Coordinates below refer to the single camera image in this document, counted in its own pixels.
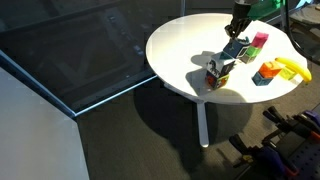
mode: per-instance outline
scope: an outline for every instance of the colorful cube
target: colorful cube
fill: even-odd
[[[265,62],[259,69],[259,73],[264,78],[273,78],[281,71],[281,67],[276,61]]]
[[[268,85],[273,78],[264,78],[259,72],[252,77],[252,80],[256,86],[266,86]]]
[[[265,42],[268,40],[269,35],[266,33],[257,32],[254,37],[251,46],[261,49]]]
[[[235,39],[231,43],[228,43],[224,48],[223,52],[229,54],[231,57],[237,59],[245,54],[250,45],[249,39]]]
[[[229,74],[227,74],[221,78],[217,78],[217,77],[213,76],[210,72],[207,72],[207,75],[206,75],[206,82],[212,89],[218,89],[218,88],[226,85],[228,79],[229,79]]]
[[[242,62],[244,62],[245,64],[248,64],[248,63],[251,63],[252,61],[254,61],[255,58],[256,58],[256,56],[251,57],[251,56],[249,56],[249,55],[247,55],[247,54],[244,54],[244,55],[240,58],[240,60],[241,60]]]
[[[279,75],[285,80],[291,80],[295,75],[297,75],[297,73],[291,70],[289,67],[285,66],[284,68],[282,68]]]
[[[260,49],[260,48],[256,48],[256,47],[253,47],[253,46],[249,46],[246,54],[247,54],[248,56],[250,56],[250,57],[256,57],[256,56],[260,53],[261,50],[262,50],[262,49]]]
[[[207,71],[216,78],[227,75],[233,68],[235,59],[224,52],[211,56],[211,60],[207,64]]]

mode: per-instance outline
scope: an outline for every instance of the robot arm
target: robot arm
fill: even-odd
[[[234,40],[243,32],[252,20],[265,17],[276,10],[283,4],[284,0],[235,0],[232,20],[225,27],[230,40]]]

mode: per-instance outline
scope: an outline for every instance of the table leg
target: table leg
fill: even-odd
[[[198,113],[198,127],[199,127],[199,140],[200,145],[202,147],[208,147],[209,146],[209,137],[208,137],[208,127],[207,127],[207,117],[206,117],[206,109],[205,109],[205,102],[202,100],[199,100],[195,97],[192,97],[190,95],[187,95],[186,93],[181,92],[180,90],[170,86],[167,83],[164,83],[164,86],[186,98],[189,100],[197,103],[197,113]]]
[[[207,117],[205,103],[197,103],[198,111],[198,127],[199,127],[199,140],[202,147],[209,146],[209,137],[208,137],[208,127],[207,127]]]

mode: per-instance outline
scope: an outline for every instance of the white wall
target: white wall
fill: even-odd
[[[1,68],[0,179],[89,179],[77,124]]]

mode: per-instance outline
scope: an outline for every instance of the metal stand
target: metal stand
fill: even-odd
[[[285,31],[286,30],[286,26],[289,26],[289,24],[287,24],[287,22],[286,22],[286,10],[285,10],[285,7],[284,6],[282,6],[281,8],[280,8],[280,17],[281,17],[281,30],[282,31]]]
[[[181,96],[184,96],[188,98],[189,100],[197,103],[197,113],[198,113],[198,128],[199,128],[199,141],[200,145],[204,148],[209,146],[209,137],[208,137],[208,127],[207,127],[207,117],[206,117],[206,108],[205,108],[205,103],[202,100],[199,100],[197,98],[194,98],[174,87],[169,85],[168,83],[164,83],[164,86]]]

